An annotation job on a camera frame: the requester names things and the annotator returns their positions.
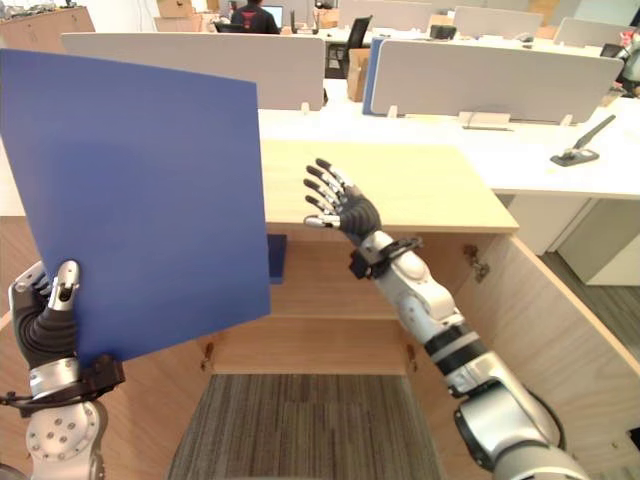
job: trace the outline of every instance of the white wall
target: white wall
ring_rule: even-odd
[[[640,0],[582,0],[575,18],[593,22],[629,25],[640,8]]]

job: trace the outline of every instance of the blue folder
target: blue folder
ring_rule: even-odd
[[[364,115],[375,115],[384,117],[385,114],[373,113],[371,104],[373,102],[373,89],[376,85],[376,75],[378,74],[378,60],[380,59],[380,47],[386,38],[374,37],[371,40],[371,50],[369,52],[369,65],[367,67],[367,79],[364,84],[362,96],[362,113]]]
[[[255,84],[16,50],[0,52],[0,81],[46,269],[81,266],[83,363],[269,313]]]

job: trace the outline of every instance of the wooden tabletop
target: wooden tabletop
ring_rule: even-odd
[[[323,158],[377,206],[392,231],[507,233],[516,221],[455,148],[303,141],[262,142],[270,225],[300,225],[317,210],[304,201],[305,166]]]

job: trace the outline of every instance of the floor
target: floor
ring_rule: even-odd
[[[640,287],[587,286],[559,254],[540,258],[640,361]]]
[[[215,375],[170,480],[442,478],[405,377]]]

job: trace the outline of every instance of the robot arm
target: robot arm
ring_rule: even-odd
[[[80,369],[73,319],[79,277],[79,265],[66,261],[50,285],[38,262],[9,288],[16,340],[29,364],[32,395],[10,393],[2,403],[30,417],[26,441],[33,459],[32,480],[104,477],[100,441],[107,416],[96,399],[124,381],[124,373],[108,356]]]
[[[394,241],[380,230],[373,204],[338,169],[317,160],[305,180],[322,201],[307,197],[321,214],[305,224],[342,230],[354,243],[351,270],[374,280],[402,325],[424,345],[449,392],[464,398],[454,421],[469,453],[499,480],[587,480],[565,448],[560,421],[529,392],[466,323],[449,291],[436,282],[413,250],[417,240]]]

